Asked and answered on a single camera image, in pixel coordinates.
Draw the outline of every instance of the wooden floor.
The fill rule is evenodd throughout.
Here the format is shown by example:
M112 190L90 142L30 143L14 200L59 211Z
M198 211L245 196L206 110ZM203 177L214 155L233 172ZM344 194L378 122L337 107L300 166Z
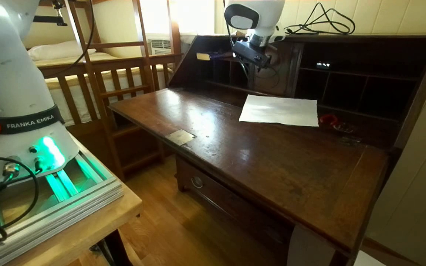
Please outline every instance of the wooden floor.
M274 257L241 227L191 193L177 190L175 158L152 165L127 181L142 200L141 217L120 228L135 266L274 266ZM363 250L387 266L414 266L378 250ZM69 266L107 266L86 251Z

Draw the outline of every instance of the white pillow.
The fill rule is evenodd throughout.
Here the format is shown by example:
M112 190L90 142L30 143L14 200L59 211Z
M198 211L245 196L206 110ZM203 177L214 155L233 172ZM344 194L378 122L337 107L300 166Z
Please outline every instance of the white pillow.
M96 49L88 49L88 54L93 54L94 52L96 52ZM83 50L76 41L68 41L32 47L27 53L33 61L39 61L80 56Z

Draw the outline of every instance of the air conditioner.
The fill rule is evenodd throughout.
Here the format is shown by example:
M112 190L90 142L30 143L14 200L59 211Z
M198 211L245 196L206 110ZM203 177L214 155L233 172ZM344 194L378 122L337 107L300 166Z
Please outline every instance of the air conditioner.
M152 55L172 54L170 49L170 40L151 40L151 53ZM174 64L167 65L170 69L174 69Z

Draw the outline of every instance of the wooden desk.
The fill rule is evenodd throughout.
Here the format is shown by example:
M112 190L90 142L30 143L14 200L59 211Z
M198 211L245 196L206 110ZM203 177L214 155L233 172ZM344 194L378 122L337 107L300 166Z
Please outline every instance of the wooden desk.
M184 89L110 107L175 150L179 189L269 237L268 246L288 249L300 225L338 251L335 263L355 259L386 170L384 151L344 145L319 128L238 122L241 108ZM179 146L168 138L178 130L195 138Z
M124 196L17 257L8 266L66 266L137 216L142 200L123 184Z

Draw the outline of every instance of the desk drawer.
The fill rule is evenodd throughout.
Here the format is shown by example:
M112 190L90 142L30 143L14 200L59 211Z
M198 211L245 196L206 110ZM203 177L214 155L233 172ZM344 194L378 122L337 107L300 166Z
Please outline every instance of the desk drawer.
M269 215L202 173L193 165L176 157L179 188L192 190L236 220L241 227L266 241L274 248L288 250L293 227L272 219Z

